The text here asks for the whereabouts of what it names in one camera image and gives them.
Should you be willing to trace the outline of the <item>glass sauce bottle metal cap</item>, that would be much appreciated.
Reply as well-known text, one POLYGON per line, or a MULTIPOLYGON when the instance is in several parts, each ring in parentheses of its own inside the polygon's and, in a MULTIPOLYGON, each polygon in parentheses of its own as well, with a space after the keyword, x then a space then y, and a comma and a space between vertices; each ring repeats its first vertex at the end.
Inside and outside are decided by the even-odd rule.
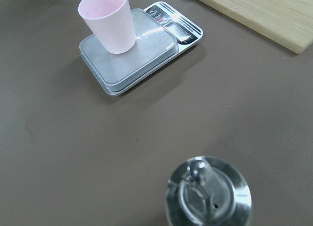
POLYGON ((226 161, 188 159, 167 182, 166 217, 171 226, 249 226, 252 197, 242 174, 226 161))

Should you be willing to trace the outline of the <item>pink plastic cup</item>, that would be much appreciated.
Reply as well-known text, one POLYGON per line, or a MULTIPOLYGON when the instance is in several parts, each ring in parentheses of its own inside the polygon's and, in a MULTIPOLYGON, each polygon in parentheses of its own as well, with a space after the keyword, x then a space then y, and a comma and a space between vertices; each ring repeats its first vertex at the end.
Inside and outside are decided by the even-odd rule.
POLYGON ((135 45, 128 0, 81 0, 78 13, 108 52, 121 54, 135 45))

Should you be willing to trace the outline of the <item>silver digital kitchen scale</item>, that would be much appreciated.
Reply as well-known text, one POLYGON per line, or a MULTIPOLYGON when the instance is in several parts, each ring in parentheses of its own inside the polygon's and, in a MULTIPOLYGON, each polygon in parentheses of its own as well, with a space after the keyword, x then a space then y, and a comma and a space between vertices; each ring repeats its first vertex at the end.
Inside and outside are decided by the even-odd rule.
POLYGON ((133 9, 134 46, 125 53, 109 53, 95 35, 83 39, 80 54, 103 90, 121 95, 192 46, 203 30, 164 1, 133 9))

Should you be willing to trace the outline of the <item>bamboo cutting board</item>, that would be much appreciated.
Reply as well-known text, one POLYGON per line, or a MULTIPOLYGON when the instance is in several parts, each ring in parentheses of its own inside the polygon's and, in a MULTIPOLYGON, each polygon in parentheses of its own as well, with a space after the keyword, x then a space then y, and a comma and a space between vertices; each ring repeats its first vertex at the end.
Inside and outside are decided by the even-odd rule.
POLYGON ((296 54, 313 43, 313 0, 199 0, 296 54))

